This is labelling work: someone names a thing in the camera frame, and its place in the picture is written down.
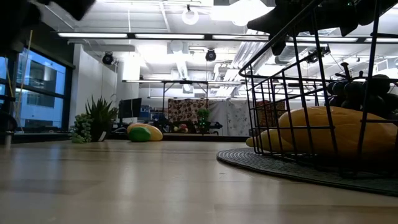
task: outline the ceiling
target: ceiling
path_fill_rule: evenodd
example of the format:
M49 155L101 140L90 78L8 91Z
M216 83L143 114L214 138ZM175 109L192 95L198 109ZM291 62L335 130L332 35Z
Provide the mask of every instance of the ceiling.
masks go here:
M263 1L267 6L272 6L273 1ZM231 21L214 21L211 19L213 0L201 2L191 1L191 9L198 12L199 20L194 25L188 25L182 20L182 13L187 8L184 1L128 1L128 0L101 0L97 1L81 21L72 19L63 9L56 4L49 7L40 6L43 13L42 20L60 32L144 32L144 33L199 33L199 34L246 34L250 32L243 26L236 26ZM379 23L379 32L398 34L398 8L397 6L385 13ZM369 37L373 24L359 26L349 36ZM340 35L336 29L330 35ZM106 48L110 45L133 45L141 54L144 63L141 73L150 77L156 73L170 74L176 70L175 60L167 55L167 40L90 40L90 45L85 44L85 50L94 57L100 58L103 51L90 50L92 45ZM217 63L231 61L243 47L243 42L223 41L185 41L188 46L200 46L205 49L215 49L217 61L207 62L206 52L194 52L186 61L188 70L213 71ZM352 71L364 70L368 64L369 44L330 44L331 56L324 59L325 73L333 76L341 72L337 65L343 60L349 62ZM398 44L378 45L376 55L379 58L386 56L398 57ZM360 62L356 59L364 56ZM303 76L319 76L318 64L302 67ZM296 76L296 67L290 69L287 75Z

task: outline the wire basket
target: wire basket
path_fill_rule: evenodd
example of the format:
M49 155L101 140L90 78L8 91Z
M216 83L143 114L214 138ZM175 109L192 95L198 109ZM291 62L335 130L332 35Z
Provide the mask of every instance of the wire basket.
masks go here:
M359 139L358 139L358 147L354 149L355 156L349 159L341 156L342 151L339 151L338 142L336 140L336 129L333 124L333 116L332 109L329 104L329 94L327 92L328 83L334 81L325 78L325 71L323 69L323 51L320 45L320 38L318 35L318 24L317 24L317 15L315 13L315 9L322 3L322 0L313 0L311 1L300 13L297 14L283 29L280 30L278 34L273 36L268 43L262 48L258 53L253 56L249 60L245 66L240 69L239 75L245 78L246 89L247 89L247 97L248 97L248 105L249 105L249 114L250 114L250 122L251 122L251 132L253 135L253 144L254 144L254 152L256 154L261 154L264 156L272 156L279 159L290 160L293 162L298 162L299 164L314 166L316 169L333 169L340 173L340 175L345 177L359 177L359 173L377 173L381 175L392 175L396 172L397 166L394 164L398 159L398 133L396 134L396 141L394 146L394 152L389 156L386 161L378 161L375 163L365 161L363 159L363 144L365 138L365 130L366 125L369 123L396 123L397 120L393 119L368 119L369 113L369 86L372 83L372 80L377 80L378 78L373 78L373 68L374 68L374 60L375 60L375 51L376 51L376 41L377 37L382 36L383 34L378 34L378 25L379 25L379 5L381 4L380 0L376 0L375 11L374 11L374 25L373 25L373 37L371 43L371 52L369 58L369 75L367 77L367 81L369 85L365 89L363 108L362 108L362 117L360 122L360 131L359 131ZM312 28L315 34L315 43L316 43L316 51L310 52L310 54L304 58L300 58L299 51L297 48L297 39L296 33L294 32L295 26L304 18L310 16L312 20ZM255 75L253 72L254 64L260 61L261 57L266 54L271 47L278 43L281 39L285 38L287 34L293 34L291 39L294 43L295 50L295 62L283 68L281 71L277 72L271 76L260 76ZM304 61L307 61L311 58L317 57L319 64L319 72L320 78L305 78L302 75L302 70L300 64ZM298 75L296 77L288 77L285 73L287 70L291 68L297 68ZM398 82L398 80L391 79L391 82ZM300 94L288 94L289 86L296 86L300 90ZM284 93L279 93L276 87L281 87L279 89L283 90ZM276 96L282 96L282 99L277 99ZM324 100L325 109L327 115L327 125L316 126L310 125L309 118L309 106L307 105L306 96L311 96L315 100L315 106L319 106L319 101ZM292 112L290 110L289 100L299 100L302 105L305 125L304 126L295 126L292 121ZM257 101L268 101L268 103L262 103L261 105ZM286 105L286 110L278 110L276 107L277 103L284 102ZM278 122L272 123L273 126L269 124L268 119L265 119L264 122L260 122L260 118L262 115L265 116L273 116L274 120L277 121L278 112L283 111L287 113L289 117L289 125L288 126L280 126ZM275 150L275 145L270 141L262 141L261 135L263 131L268 131L270 129L277 130L277 145L278 150ZM309 149L306 149L304 152L302 149L298 147L297 141L302 141L301 139L295 138L296 130L304 130L308 134L308 145ZM329 130L331 144L333 147L333 155L322 156L320 155L318 148L314 147L314 131L316 130ZM284 152L283 150L283 139L281 137L281 132L290 131L292 141L290 142L293 151ZM268 139L271 139L269 132L267 132Z

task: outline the security camera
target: security camera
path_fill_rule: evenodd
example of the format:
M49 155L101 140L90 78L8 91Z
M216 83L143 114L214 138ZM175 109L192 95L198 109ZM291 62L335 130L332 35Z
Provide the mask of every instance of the security camera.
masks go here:
M207 53L206 53L206 61L212 62L212 61L216 60L216 57L217 57L216 52L214 52L213 49L209 49L207 51Z
M105 52L105 56L102 58L102 62L105 65L112 65L113 63L113 56L112 56L112 52Z

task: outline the black wire basket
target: black wire basket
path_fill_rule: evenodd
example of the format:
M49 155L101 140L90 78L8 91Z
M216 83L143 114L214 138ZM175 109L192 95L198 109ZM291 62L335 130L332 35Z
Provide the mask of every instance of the black wire basket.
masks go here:
M239 75L244 77L246 82L254 152L264 156L272 156L279 159L298 162L299 164L303 164L305 166L314 166L316 169L333 169L338 171L340 175L344 177L358 177L359 172L372 173L372 175L375 173L380 175L394 175L398 167L395 165L398 159L398 133L393 133L395 135L395 142L392 143L392 150L390 150L388 153L380 151L377 152L376 155L373 154L372 156L373 158L376 158L375 160L367 160L366 158L369 155L363 151L364 140L366 139L365 131L369 131L369 129L366 129L367 125L369 127L371 127L374 123L387 123L388 125L393 125L394 123L398 122L396 119L373 119L373 114L368 113L370 97L369 86L371 86L375 80L378 80L376 77L373 78L377 38L386 36L386 34L377 33L380 16L380 4L382 3L380 0L376 0L374 2L374 25L373 33L371 34L372 42L369 58L369 73L368 77L366 78L366 81L369 84L366 86L364 91L364 100L361 111L357 112L360 113L360 117L357 120L358 126L360 126L360 128L358 128L359 133L352 133L355 136L358 135L358 140L356 139L358 143L356 143L356 147L351 150L353 153L347 157L345 156L345 152L342 149L339 149L339 147L342 148L342 145L338 142L338 136L336 136L336 126L333 124L336 122L336 119L333 119L333 111L336 109L330 106L330 94L327 92L328 84L334 80L326 78L325 71L323 69L322 57L324 50L321 48L321 42L317 31L318 24L316 14L316 8L320 7L322 2L322 0L311 1L300 13L297 14L297 16L287 23L287 25L281 29L278 34L273 35L273 38L268 41L264 48L258 51L258 53L253 56L253 58L251 58L249 62L245 64L245 66L239 71ZM295 26L304 17L311 18L312 29L316 43L316 51L309 52L306 57L300 58L297 48L297 34L295 33ZM281 39L286 38L288 34L291 35L292 42L294 43L295 62L286 66L274 75L266 77L256 75L253 72L254 64L258 62L259 59L266 54L266 52L269 51L272 46L280 42ZM300 64L314 57L318 59L320 78L304 78ZM297 68L297 76L287 76L285 72L294 67ZM398 80L390 79L390 82L396 83ZM300 94L288 94L287 89L292 85L299 88ZM279 93L276 86L282 87L279 89L282 89L284 93ZM277 100L276 96L280 95L282 95L283 99ZM315 106L319 106L320 99L324 100L325 104L321 106L324 106L323 109L325 117L327 118L325 125L311 125L310 112L312 107L307 105L306 96L312 96L315 99ZM294 114L292 114L293 112L290 110L289 100L293 99L300 100L302 104L302 120L305 120L305 122L300 126L294 124ZM258 101L267 101L268 103L259 104ZM277 109L276 104L281 102L285 103L286 110ZM280 120L278 122L278 114L280 112L285 113L285 118L286 116L288 117L288 125L280 125ZM266 117L271 116L276 122L272 122L271 124L268 119L265 119L265 124L264 122L260 122L261 116L264 115ZM271 143L272 136L270 135L269 131L271 129L277 131L277 137L275 137L277 139L275 144ZM319 139L316 139L319 138L317 132L325 133L325 131L328 135L327 139L331 139L331 145L329 148L333 149L332 152L327 156L322 155L322 153L320 153L320 147L314 143L314 141L319 142ZM268 141L261 140L262 136L260 133L262 132L264 132L264 138L268 139ZM283 133L285 135L287 133L291 135L290 143L293 148L292 150L284 150L284 139L282 138ZM307 135L304 140L302 138L302 133ZM298 143L303 141L308 141L308 144L306 144L308 148L303 149L302 144L300 145Z

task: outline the white wall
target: white wall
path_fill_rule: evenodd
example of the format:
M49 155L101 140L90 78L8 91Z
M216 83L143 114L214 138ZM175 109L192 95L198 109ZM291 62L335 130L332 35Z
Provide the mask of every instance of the white wall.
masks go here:
M87 100L91 96L96 101L99 97L107 101L115 99L117 73L111 71L101 62L83 50L80 44L75 44L73 64L72 93L70 102L69 125L73 125L75 116L85 113Z

